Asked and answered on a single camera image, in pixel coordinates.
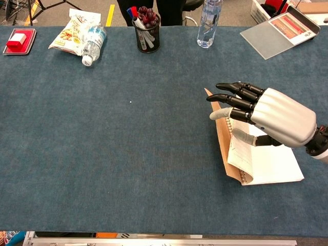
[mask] red marker cap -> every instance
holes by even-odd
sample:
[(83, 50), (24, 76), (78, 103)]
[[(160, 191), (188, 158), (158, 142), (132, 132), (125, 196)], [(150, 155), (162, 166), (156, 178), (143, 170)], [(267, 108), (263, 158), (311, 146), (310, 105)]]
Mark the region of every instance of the red marker cap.
[(131, 7), (131, 12), (132, 12), (133, 16), (138, 17), (137, 7), (135, 7), (135, 6)]

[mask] bottle cap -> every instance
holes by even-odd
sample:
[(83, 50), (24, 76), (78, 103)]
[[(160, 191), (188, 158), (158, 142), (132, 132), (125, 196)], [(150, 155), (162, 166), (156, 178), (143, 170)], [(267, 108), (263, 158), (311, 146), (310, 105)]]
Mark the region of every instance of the bottle cap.
[(93, 63), (93, 59), (92, 59), (92, 57), (91, 57), (90, 55), (84, 55), (84, 56), (82, 57), (82, 63), (83, 63), (85, 66), (89, 67), (89, 66), (92, 65), (92, 63)]

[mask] yellow floor tape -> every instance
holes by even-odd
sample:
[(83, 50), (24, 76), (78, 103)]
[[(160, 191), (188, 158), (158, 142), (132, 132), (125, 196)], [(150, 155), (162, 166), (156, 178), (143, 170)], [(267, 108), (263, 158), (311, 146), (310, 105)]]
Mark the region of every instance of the yellow floor tape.
[[(35, 11), (36, 11), (36, 8), (37, 8), (37, 4), (34, 3), (34, 4), (33, 4), (33, 7), (31, 8), (31, 16), (32, 16), (32, 17), (33, 17), (33, 15), (34, 15)], [(28, 25), (30, 25), (30, 15), (27, 16), (26, 21), (25, 21), (25, 23), (24, 23), (24, 26), (28, 26)]]
[(115, 8), (115, 5), (114, 4), (111, 4), (111, 6), (109, 7), (109, 11), (108, 11), (108, 16), (107, 16), (107, 21), (106, 21), (106, 27), (110, 27), (111, 24), (112, 24), (112, 18), (113, 18), (114, 8)]

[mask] marker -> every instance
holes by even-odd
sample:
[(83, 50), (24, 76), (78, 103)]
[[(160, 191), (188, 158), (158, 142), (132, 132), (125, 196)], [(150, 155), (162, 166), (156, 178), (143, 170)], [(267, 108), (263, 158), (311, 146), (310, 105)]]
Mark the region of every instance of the marker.
[[(143, 25), (143, 23), (139, 20), (138, 17), (133, 17), (134, 23), (135, 25), (140, 28), (140, 29), (146, 29), (146, 27)], [(148, 38), (150, 41), (154, 42), (155, 38), (149, 33), (149, 31), (145, 31), (143, 32), (143, 35), (145, 36), (145, 38)]]
[[(141, 23), (141, 21), (140, 21), (137, 17), (133, 17), (133, 22), (134, 22), (134, 24), (135, 24), (138, 28), (140, 28), (140, 29), (146, 29), (145, 26)], [(141, 32), (141, 34), (142, 34), (142, 36), (145, 38), (145, 40), (146, 40), (146, 42), (147, 42), (149, 48), (152, 49), (152, 48), (154, 47), (152, 41), (155, 41), (155, 38), (154, 38), (152, 35), (150, 35), (150, 33), (149, 33), (148, 31), (145, 32), (145, 31), (139, 31), (139, 30), (138, 30), (138, 32)]]
[(133, 14), (132, 14), (131, 8), (127, 9), (127, 13), (129, 14), (130, 18), (133, 19)]
[[(127, 12), (128, 14), (130, 15), (131, 19), (134, 19), (133, 17), (133, 12), (136, 11), (136, 7), (131, 7), (131, 8), (128, 8), (127, 9)], [(140, 40), (140, 44), (141, 44), (141, 48), (142, 50), (147, 50), (147, 45), (146, 45), (146, 42), (145, 42), (145, 38), (142, 34), (142, 32), (140, 32), (139, 30), (137, 30), (137, 33), (138, 33), (138, 37), (139, 37), (139, 40)]]

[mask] black pants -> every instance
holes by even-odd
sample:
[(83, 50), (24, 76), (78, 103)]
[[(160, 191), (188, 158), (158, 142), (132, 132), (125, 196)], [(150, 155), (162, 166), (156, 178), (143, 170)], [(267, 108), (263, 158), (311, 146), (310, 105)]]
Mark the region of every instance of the black pants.
[[(137, 9), (142, 6), (152, 8), (154, 4), (154, 0), (117, 0), (117, 2), (128, 26), (132, 26), (132, 20), (127, 13), (128, 8), (132, 6), (136, 6)], [(162, 26), (182, 25), (182, 9), (186, 0), (156, 0), (156, 3)]]

